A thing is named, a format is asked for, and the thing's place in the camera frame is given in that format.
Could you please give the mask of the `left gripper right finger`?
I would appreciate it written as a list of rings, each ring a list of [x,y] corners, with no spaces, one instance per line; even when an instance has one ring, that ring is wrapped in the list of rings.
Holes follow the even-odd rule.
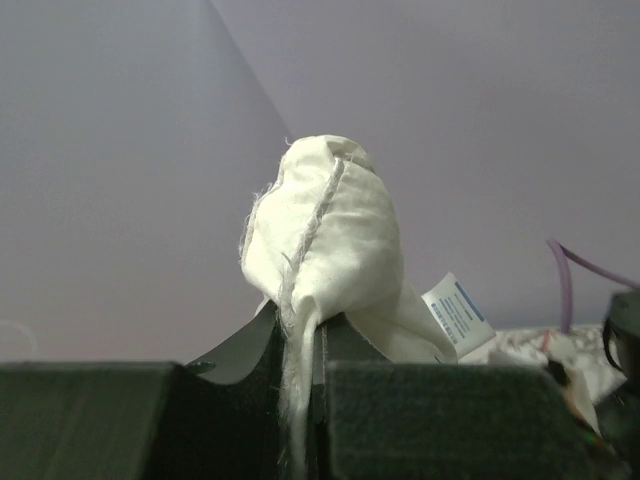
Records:
[[[395,364],[343,317],[318,333],[321,479],[611,479],[615,452],[570,408],[557,362]]]

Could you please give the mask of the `white pillow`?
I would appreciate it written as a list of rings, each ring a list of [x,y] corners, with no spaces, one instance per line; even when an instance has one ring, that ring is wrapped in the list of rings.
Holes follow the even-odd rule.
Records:
[[[387,359],[453,363],[457,353],[404,275],[391,197],[364,149],[336,135],[292,143],[255,201],[241,247],[246,280],[279,311],[279,410],[292,476],[306,477],[317,328],[342,314]]]

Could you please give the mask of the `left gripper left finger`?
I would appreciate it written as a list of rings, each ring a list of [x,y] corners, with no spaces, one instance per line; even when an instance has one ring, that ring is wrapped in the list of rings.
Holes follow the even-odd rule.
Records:
[[[188,363],[1,367],[5,479],[275,479],[276,308]]]

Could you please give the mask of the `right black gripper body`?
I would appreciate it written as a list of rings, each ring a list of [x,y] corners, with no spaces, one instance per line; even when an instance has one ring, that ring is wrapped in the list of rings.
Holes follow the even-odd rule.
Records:
[[[602,339],[609,365],[624,376],[597,404],[603,436],[618,450],[639,449],[639,293],[612,297]]]

